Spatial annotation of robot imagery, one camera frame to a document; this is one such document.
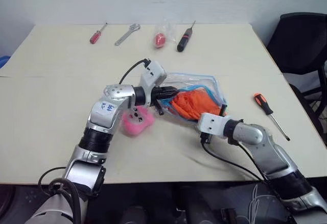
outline silver robot arm segment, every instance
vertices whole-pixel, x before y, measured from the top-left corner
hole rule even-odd
[[[232,142],[241,142],[251,152],[264,176],[290,210],[296,212],[319,207],[327,213],[326,201],[262,126],[247,125],[232,120],[229,116],[203,113],[198,129],[203,133],[227,137]]]

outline cable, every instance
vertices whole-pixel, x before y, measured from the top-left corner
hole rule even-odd
[[[73,210],[73,199],[72,199],[72,197],[70,196],[70,194],[69,194],[66,190],[64,190],[64,189],[62,189],[62,188],[57,189],[56,192],[57,192],[57,193],[60,193],[60,194],[62,194],[62,195],[64,196],[64,198],[65,198],[65,199],[67,200],[67,202],[69,203],[69,206],[70,206],[71,209]]]
[[[241,217],[241,218],[246,219],[249,224],[255,224],[255,219],[256,219],[256,216],[257,216],[258,210],[259,210],[259,203],[260,203],[259,198],[261,198],[261,197],[276,197],[274,195],[267,195],[267,194],[257,196],[256,195],[257,192],[258,192],[258,185],[256,184],[253,188],[252,200],[250,201],[249,207],[248,207],[248,217],[246,217],[244,215],[236,216],[236,217]]]
[[[243,166],[241,166],[241,165],[238,165],[238,164],[236,164],[236,163],[233,163],[233,162],[231,162],[231,161],[228,161],[228,160],[226,160],[226,159],[223,159],[223,158],[221,158],[221,157],[215,155],[214,153],[210,152],[210,150],[208,150],[208,149],[205,147],[205,145],[204,145],[203,142],[201,143],[201,145],[202,145],[203,149],[204,149],[208,154],[210,154],[211,156],[213,156],[214,158],[219,159],[219,160],[221,160],[221,161],[223,161],[223,162],[225,162],[225,163],[231,164],[231,165],[233,165],[233,166],[236,166],[236,167],[238,167],[238,168],[240,168],[240,169],[242,169],[242,170],[244,170],[244,171],[250,173],[250,174],[253,175],[255,178],[257,178],[260,182],[266,184],[266,183],[265,183],[265,182],[264,182],[260,177],[258,177],[258,176],[257,176],[255,173],[253,173],[251,170],[248,170],[247,168],[245,168],[245,167],[243,167]]]
[[[266,176],[263,174],[263,172],[261,171],[261,169],[259,168],[259,166],[256,164],[256,162],[254,161],[254,159],[251,156],[251,154],[245,149],[245,147],[243,145],[239,144],[238,146],[246,153],[246,155],[249,157],[249,159],[255,165],[256,169],[259,171],[259,173],[262,176],[262,178],[264,179],[264,181],[266,181],[267,180],[266,179]]]
[[[70,208],[73,212],[73,223],[74,224],[81,224],[82,223],[82,217],[81,217],[81,206],[79,201],[79,194],[77,191],[76,186],[74,183],[72,183],[70,180],[65,178],[56,178],[52,180],[49,184],[49,192],[46,192],[42,188],[42,180],[43,178],[50,173],[51,171],[58,170],[58,169],[65,169],[66,167],[55,167],[52,169],[47,170],[45,173],[42,174],[38,181],[38,188],[46,195],[52,196],[54,194],[60,193],[63,195],[63,197],[67,200]],[[63,184],[59,189],[55,189],[55,184],[60,183]]]
[[[72,196],[72,211],[73,211],[73,224],[81,224],[82,217],[81,217],[81,204],[79,200],[79,194],[76,186],[70,180],[65,178],[56,178],[52,180],[49,184],[49,191],[56,193],[55,184],[61,183],[64,187],[66,187]]]
[[[41,175],[38,183],[37,183],[37,186],[38,188],[40,189],[41,192],[43,192],[45,195],[48,195],[48,196],[51,196],[51,194],[49,194],[48,192],[46,192],[43,188],[42,188],[42,180],[43,178],[49,174],[51,171],[54,171],[54,170],[58,170],[58,169],[66,169],[66,167],[55,167],[55,168],[52,168],[52,169],[49,169],[47,170],[46,172],[43,173],[43,175]]]
[[[131,66],[130,68],[129,68],[129,70],[127,70],[127,72],[122,76],[122,78],[121,78],[121,80],[119,81],[119,83],[118,84],[122,84],[122,82],[123,82],[123,80],[125,79],[125,77],[129,74],[129,72],[131,71],[131,70],[133,70],[136,66],[138,66],[139,64],[141,64],[141,63],[144,63],[144,67],[147,67],[147,66],[149,66],[149,64],[150,64],[150,60],[148,60],[148,59],[143,59],[143,60],[140,60],[140,61],[138,61],[138,62],[136,62],[133,66]]]

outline wrench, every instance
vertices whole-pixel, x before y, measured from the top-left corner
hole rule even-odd
[[[116,41],[115,45],[120,45],[131,33],[141,28],[140,24],[133,24],[129,26],[129,30],[119,40]]]

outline orange screwdriver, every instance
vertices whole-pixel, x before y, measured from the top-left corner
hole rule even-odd
[[[267,100],[265,99],[265,97],[263,95],[261,95],[260,93],[256,93],[256,94],[254,94],[254,100],[262,108],[262,110],[264,110],[264,112],[269,117],[272,118],[272,120],[277,125],[278,129],[285,136],[286,140],[290,141],[291,139],[286,135],[285,131],[281,128],[281,126],[279,125],[279,123],[277,122],[277,120],[274,118],[274,116],[272,116],[273,111],[270,109],[270,107],[269,107],[269,105],[268,105]]]
[[[90,43],[91,44],[95,44],[97,42],[97,40],[100,38],[102,31],[106,28],[106,26],[108,25],[108,23],[106,22],[103,27],[100,30],[97,30],[92,37],[90,38]]]

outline blue object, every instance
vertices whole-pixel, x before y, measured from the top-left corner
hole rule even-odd
[[[10,56],[0,57],[0,68],[2,68],[10,59]]]

